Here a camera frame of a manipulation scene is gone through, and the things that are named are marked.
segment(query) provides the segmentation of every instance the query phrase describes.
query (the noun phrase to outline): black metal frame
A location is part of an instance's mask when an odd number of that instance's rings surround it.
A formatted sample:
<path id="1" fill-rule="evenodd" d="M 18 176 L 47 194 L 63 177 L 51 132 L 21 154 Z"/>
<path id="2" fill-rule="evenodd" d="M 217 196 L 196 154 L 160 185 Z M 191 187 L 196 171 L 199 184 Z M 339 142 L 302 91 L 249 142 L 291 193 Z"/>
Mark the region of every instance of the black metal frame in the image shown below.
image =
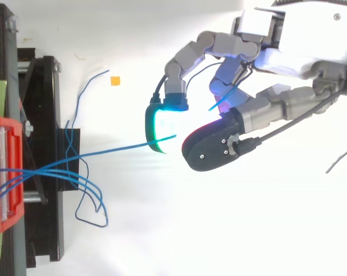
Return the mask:
<path id="1" fill-rule="evenodd" d="M 25 166 L 34 164 L 40 168 L 63 159 L 65 146 L 68 145 L 65 130 L 60 129 L 59 75 L 55 71 L 57 60 L 52 56 L 36 59 L 35 49 L 18 49 L 18 60 L 30 61 L 28 71 L 19 73 L 22 106 L 27 120 L 34 127 L 33 133 L 24 142 L 24 151 L 30 150 Z M 76 129 L 73 146 L 77 150 L 79 134 L 79 129 Z M 70 171 L 75 173 L 78 173 L 78 166 L 78 160 L 69 163 Z M 51 262 L 63 257 L 62 191 L 75 190 L 61 179 L 48 177 L 40 177 L 38 181 L 29 179 L 25 182 L 24 190 L 37 190 L 41 194 L 39 185 L 44 190 L 46 202 L 25 203 L 27 268 L 36 266 L 35 256 L 49 255 Z"/>
<path id="2" fill-rule="evenodd" d="M 36 59 L 35 49 L 19 49 L 17 55 L 16 23 L 9 21 L 12 16 L 0 4 L 0 81 L 7 81 L 5 117 L 27 118 L 35 128 L 30 138 L 24 136 L 23 144 L 24 168 L 33 170 L 64 158 L 67 143 L 65 130 L 60 129 L 58 73 L 52 56 Z M 18 75 L 17 62 L 26 59 L 30 66 Z M 73 146 L 77 151 L 79 137 L 80 131 L 75 129 Z M 78 166 L 78 161 L 70 162 L 70 171 L 78 173 Z M 24 186 L 25 191 L 36 190 L 41 203 L 25 204 L 25 217 L 3 233 L 0 276 L 26 276 L 26 267 L 36 266 L 35 256 L 49 255 L 53 262 L 64 254 L 62 191 L 74 188 L 45 177 L 29 179 Z"/>
<path id="3" fill-rule="evenodd" d="M 5 116 L 20 120 L 18 107 L 16 26 L 9 28 L 13 13 L 0 4 L 0 81 L 7 81 Z M 3 233 L 0 276 L 25 276 L 24 219 Z"/>

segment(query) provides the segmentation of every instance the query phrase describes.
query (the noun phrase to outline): white robot part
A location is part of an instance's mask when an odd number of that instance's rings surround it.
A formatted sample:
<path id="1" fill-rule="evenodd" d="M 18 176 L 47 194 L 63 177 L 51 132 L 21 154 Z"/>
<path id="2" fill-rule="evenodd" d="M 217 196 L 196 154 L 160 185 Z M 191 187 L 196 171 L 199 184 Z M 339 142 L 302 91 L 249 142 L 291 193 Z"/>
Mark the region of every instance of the white robot part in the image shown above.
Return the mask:
<path id="1" fill-rule="evenodd" d="M 308 79 L 312 65 L 320 60 L 307 56 L 295 56 L 282 53 L 278 49 L 268 48 L 260 52 L 255 60 L 255 66 L 281 76 L 292 76 Z"/>
<path id="2" fill-rule="evenodd" d="M 307 1 L 257 9 L 284 14 L 281 53 L 347 64 L 347 6 Z"/>
<path id="3" fill-rule="evenodd" d="M 257 36 L 268 36 L 274 13 L 260 10 L 245 10 L 242 14 L 238 32 Z"/>

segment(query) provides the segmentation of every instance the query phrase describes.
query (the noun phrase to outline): black cable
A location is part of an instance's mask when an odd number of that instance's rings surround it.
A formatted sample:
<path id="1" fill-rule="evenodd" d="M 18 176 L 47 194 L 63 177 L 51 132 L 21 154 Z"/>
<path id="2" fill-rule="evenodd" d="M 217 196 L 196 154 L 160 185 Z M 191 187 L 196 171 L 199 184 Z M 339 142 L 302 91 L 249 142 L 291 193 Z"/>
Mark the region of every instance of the black cable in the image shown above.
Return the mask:
<path id="1" fill-rule="evenodd" d="M 204 69 L 200 70 L 198 73 L 194 74 L 194 76 L 192 76 L 192 77 L 190 78 L 190 80 L 187 82 L 186 91 L 187 91 L 187 89 L 189 88 L 189 84 L 190 84 L 190 82 L 192 81 L 193 78 L 195 78 L 196 76 L 198 76 L 199 74 L 201 74 L 202 72 L 204 72 L 206 69 L 208 69 L 208 68 L 210 68 L 210 67 L 212 67 L 212 66 L 214 66 L 214 65 L 220 65 L 220 64 L 222 64 L 222 63 L 223 63 L 223 62 L 217 62 L 217 63 L 210 64 L 210 65 L 206 66 Z"/>
<path id="2" fill-rule="evenodd" d="M 164 75 L 162 77 L 162 79 L 159 81 L 159 83 L 157 85 L 157 88 L 155 89 L 155 92 L 153 93 L 152 98 L 150 100 L 151 104 L 158 104 L 158 103 L 161 102 L 161 99 L 159 97 L 159 91 L 162 88 L 162 86 L 163 86 L 164 82 L 166 81 L 166 79 L 167 79 L 167 76 Z"/>
<path id="3" fill-rule="evenodd" d="M 347 151 L 341 155 L 340 157 L 338 157 L 337 161 L 335 161 L 332 166 L 330 166 L 330 168 L 325 172 L 326 174 L 330 173 L 330 171 L 343 159 L 343 157 L 345 157 L 347 155 Z"/>
<path id="4" fill-rule="evenodd" d="M 267 141 L 268 139 L 276 136 L 277 134 L 286 131 L 287 129 L 293 127 L 294 125 L 300 123 L 301 121 L 303 121 L 304 119 L 308 118 L 309 116 L 313 115 L 315 112 L 317 112 L 319 109 L 321 109 L 322 107 L 324 107 L 325 105 L 329 104 L 332 100 L 334 100 L 335 98 L 343 95 L 347 93 L 347 90 L 341 90 L 337 93 L 332 94 L 331 96 L 329 96 L 328 98 L 324 99 L 323 101 L 321 101 L 320 103 L 318 103 L 316 106 L 314 106 L 312 109 L 310 109 L 309 111 L 306 111 L 304 114 L 302 114 L 301 116 L 297 117 L 296 119 L 292 120 L 291 122 L 281 126 L 279 129 L 276 129 L 275 131 L 272 131 L 270 133 L 268 133 L 267 135 L 264 135 L 263 137 L 260 138 L 261 142 Z"/>

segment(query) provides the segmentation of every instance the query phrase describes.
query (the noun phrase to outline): robotic hand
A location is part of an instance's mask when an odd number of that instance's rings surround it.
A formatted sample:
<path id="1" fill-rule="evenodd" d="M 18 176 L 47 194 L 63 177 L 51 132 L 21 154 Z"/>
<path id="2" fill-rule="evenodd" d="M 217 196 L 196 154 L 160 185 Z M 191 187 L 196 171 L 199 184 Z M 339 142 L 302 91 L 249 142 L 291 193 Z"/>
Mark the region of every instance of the robotic hand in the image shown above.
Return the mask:
<path id="1" fill-rule="evenodd" d="M 147 109 L 147 121 L 156 109 L 188 110 L 183 77 L 205 54 L 224 58 L 209 85 L 222 118 L 194 131 L 182 145 L 184 158 L 197 171 L 238 159 L 312 114 L 324 113 L 340 95 L 347 95 L 347 0 L 278 0 L 272 7 L 244 11 L 234 20 L 230 34 L 201 33 L 166 65 Z M 237 88 L 248 77 L 248 68 L 313 79 L 313 86 L 291 90 L 275 85 L 253 98 Z M 278 120 L 291 122 L 264 137 L 239 138 Z M 151 132 L 148 127 L 148 141 L 154 140 Z"/>

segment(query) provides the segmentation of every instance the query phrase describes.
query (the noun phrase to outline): cable connector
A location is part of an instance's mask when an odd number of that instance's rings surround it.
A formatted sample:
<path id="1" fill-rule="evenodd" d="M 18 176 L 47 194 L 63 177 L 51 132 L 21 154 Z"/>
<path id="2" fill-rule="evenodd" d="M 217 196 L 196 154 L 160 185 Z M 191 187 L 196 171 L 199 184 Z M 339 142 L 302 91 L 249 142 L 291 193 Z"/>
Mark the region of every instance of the cable connector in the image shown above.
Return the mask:
<path id="1" fill-rule="evenodd" d="M 259 137 L 256 138 L 248 138 L 234 143 L 234 149 L 239 156 L 248 154 L 249 152 L 256 149 L 259 145 L 261 145 L 261 139 Z"/>

